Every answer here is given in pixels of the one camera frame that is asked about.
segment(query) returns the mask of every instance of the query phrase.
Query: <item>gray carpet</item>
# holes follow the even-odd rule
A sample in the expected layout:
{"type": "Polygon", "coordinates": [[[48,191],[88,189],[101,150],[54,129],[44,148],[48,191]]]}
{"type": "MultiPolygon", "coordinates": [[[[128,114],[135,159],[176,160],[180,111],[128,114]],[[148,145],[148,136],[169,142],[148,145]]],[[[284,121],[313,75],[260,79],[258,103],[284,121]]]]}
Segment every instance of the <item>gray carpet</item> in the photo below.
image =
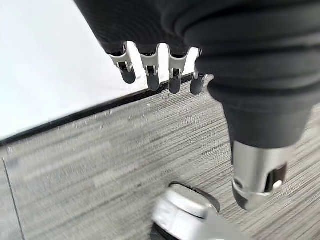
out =
{"type": "Polygon", "coordinates": [[[231,190],[222,108],[206,90],[191,95],[189,86],[2,149],[13,198],[2,165],[1,218],[10,221],[0,227],[1,239],[149,239],[155,200],[171,181],[214,195],[221,215],[254,239],[320,239],[320,106],[289,162],[284,188],[245,212],[231,190]]]}

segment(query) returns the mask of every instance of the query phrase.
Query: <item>white wall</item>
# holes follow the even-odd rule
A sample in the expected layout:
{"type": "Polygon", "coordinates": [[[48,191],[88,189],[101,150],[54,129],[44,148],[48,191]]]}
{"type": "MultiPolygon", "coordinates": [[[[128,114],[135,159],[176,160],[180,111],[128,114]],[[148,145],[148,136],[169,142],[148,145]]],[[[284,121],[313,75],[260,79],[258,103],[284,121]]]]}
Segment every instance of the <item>white wall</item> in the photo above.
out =
{"type": "MultiPolygon", "coordinates": [[[[126,84],[72,0],[0,0],[0,140],[94,105],[147,88],[139,53],[126,84]]],[[[190,51],[184,73],[194,68],[190,51]]],[[[159,50],[160,81],[169,79],[159,50]]]]}

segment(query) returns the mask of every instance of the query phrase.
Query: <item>striped carpet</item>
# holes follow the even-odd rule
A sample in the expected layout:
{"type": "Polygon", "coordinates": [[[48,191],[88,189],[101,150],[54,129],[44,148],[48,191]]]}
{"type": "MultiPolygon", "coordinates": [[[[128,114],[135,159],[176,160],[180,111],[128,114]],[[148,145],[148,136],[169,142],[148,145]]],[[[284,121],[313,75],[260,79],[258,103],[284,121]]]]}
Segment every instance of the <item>striped carpet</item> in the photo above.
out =
{"type": "Polygon", "coordinates": [[[7,200],[0,203],[7,203],[3,213],[13,220],[1,225],[1,239],[149,239],[155,200],[171,181],[214,195],[221,215],[253,239],[320,239],[320,106],[296,146],[284,187],[261,208],[245,212],[231,190],[221,105],[206,90],[194,96],[189,87],[2,149],[0,198],[7,200]]]}

